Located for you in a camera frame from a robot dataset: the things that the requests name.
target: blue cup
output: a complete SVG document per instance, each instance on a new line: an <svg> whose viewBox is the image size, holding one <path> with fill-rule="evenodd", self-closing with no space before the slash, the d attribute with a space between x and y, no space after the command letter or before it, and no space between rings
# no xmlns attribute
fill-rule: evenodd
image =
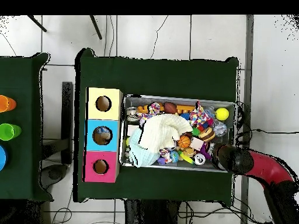
<svg viewBox="0 0 299 224"><path fill-rule="evenodd" d="M7 156L4 148L0 145L0 171L4 168Z"/></svg>

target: dark green table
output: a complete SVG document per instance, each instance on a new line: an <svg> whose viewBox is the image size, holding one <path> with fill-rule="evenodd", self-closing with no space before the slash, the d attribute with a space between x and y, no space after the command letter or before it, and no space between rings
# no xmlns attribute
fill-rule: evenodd
<svg viewBox="0 0 299 224"><path fill-rule="evenodd" d="M232 174L121 167L115 183L82 182L86 87L120 89L124 95L152 95L234 102L236 58L170 61L98 58L83 49L76 57L74 201L129 198L231 204Z"/></svg>
<svg viewBox="0 0 299 224"><path fill-rule="evenodd" d="M22 133L8 142L1 141L8 153L8 162L0 171L0 198L51 200L40 187L41 162L41 68L48 54L32 58L0 57L0 94L16 100L12 111L0 113L0 124L19 125Z"/></svg>

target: orange cup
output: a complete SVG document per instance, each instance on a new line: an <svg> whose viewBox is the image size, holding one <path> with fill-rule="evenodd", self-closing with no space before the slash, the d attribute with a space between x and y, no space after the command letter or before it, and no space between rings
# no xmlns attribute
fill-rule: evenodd
<svg viewBox="0 0 299 224"><path fill-rule="evenodd" d="M16 102L4 95L0 95L0 113L11 111L16 108Z"/></svg>

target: white cloth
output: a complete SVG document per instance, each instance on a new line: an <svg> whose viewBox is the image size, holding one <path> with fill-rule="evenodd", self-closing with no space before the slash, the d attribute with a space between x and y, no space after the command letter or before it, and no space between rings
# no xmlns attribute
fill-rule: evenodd
<svg viewBox="0 0 299 224"><path fill-rule="evenodd" d="M179 140L183 133L189 131L192 127L181 116L156 115L145 122L139 145L157 153L160 149L173 147L173 140Z"/></svg>

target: blue box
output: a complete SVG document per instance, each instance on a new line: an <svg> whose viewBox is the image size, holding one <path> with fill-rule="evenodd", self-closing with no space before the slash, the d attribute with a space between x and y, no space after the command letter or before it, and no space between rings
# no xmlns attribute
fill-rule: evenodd
<svg viewBox="0 0 299 224"><path fill-rule="evenodd" d="M97 127L108 127L112 132L112 139L107 145L97 144L92 137ZM88 120L87 121L87 151L117 151L118 150L118 128L119 121L115 120Z"/></svg>

